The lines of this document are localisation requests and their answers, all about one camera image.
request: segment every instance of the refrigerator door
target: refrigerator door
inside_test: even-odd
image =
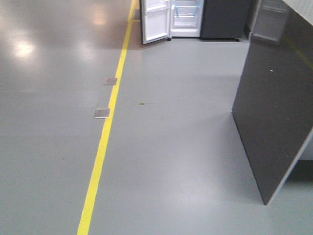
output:
[[[171,0],[140,0],[142,43],[170,36]]]

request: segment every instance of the dark gray panel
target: dark gray panel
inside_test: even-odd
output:
[[[241,38],[250,0],[208,0],[204,4],[201,37]]]
[[[274,19],[272,10],[266,14]],[[261,30],[256,27],[258,37],[252,40],[233,106],[265,204],[313,126],[313,27],[289,8],[284,13],[277,10],[275,17],[286,14],[281,37],[266,35],[273,30],[270,24],[267,30],[264,25]]]

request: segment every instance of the yellow floor line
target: yellow floor line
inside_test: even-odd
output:
[[[117,95],[118,95],[121,77],[122,77],[122,73],[124,69],[126,54],[127,54],[127,50],[128,50],[128,46],[130,42],[131,31],[133,27],[131,13],[134,11],[134,6],[135,6],[135,0],[132,0],[131,8],[130,8],[129,15],[128,15],[128,24],[127,24],[126,34],[124,38],[123,48],[121,51],[121,55],[119,58],[116,75],[115,75],[115,77],[117,78],[117,84],[113,87],[110,102],[109,102],[109,108],[111,110],[110,116],[104,122],[101,139],[100,139],[96,159],[95,159],[93,170],[92,170],[92,175],[91,175],[77,235],[88,235],[89,233],[94,204],[95,204],[97,191],[99,187],[99,181],[101,177],[101,171],[102,171],[105,154],[106,154],[107,147],[108,147],[109,136],[111,132],[112,121],[113,121],[113,116],[114,116],[115,106],[116,106],[116,101],[117,101]]]

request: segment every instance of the refrigerator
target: refrigerator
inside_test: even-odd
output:
[[[203,1],[140,0],[142,43],[172,37],[199,37]]]

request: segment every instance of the metal floor plate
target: metal floor plate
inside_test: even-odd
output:
[[[117,78],[116,77],[106,77],[104,79],[103,85],[106,86],[115,86],[117,83]]]
[[[110,109],[96,109],[93,118],[108,118],[110,116]]]

